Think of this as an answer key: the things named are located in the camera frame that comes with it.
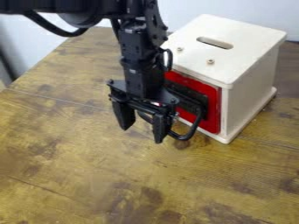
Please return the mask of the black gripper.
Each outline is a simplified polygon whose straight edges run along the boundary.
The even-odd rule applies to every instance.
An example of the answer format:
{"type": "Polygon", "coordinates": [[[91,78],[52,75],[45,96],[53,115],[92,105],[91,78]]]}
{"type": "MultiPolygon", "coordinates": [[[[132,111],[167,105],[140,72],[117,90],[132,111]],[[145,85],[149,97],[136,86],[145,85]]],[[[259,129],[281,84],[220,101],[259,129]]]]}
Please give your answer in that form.
{"type": "MultiPolygon", "coordinates": [[[[124,79],[111,80],[112,109],[119,126],[128,130],[136,122],[136,110],[141,102],[171,103],[171,94],[164,88],[164,73],[173,64],[173,53],[161,48],[168,40],[164,26],[152,31],[141,25],[113,28],[120,46],[120,65],[124,79]]],[[[153,115],[153,140],[160,144],[169,132],[171,124],[165,115],[153,115]]]]}

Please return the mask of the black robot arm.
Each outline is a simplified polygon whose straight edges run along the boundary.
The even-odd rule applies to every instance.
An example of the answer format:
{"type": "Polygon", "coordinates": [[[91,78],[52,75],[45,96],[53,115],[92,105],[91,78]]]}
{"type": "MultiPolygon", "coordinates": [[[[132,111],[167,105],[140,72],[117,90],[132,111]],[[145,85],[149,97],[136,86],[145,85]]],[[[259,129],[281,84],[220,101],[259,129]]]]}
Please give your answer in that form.
{"type": "Polygon", "coordinates": [[[172,51],[156,0],[0,0],[0,14],[21,15],[63,37],[77,37],[104,18],[120,46],[123,80],[109,80],[109,100],[121,129],[141,116],[160,143],[171,134],[177,98],[165,90],[172,51]]]}

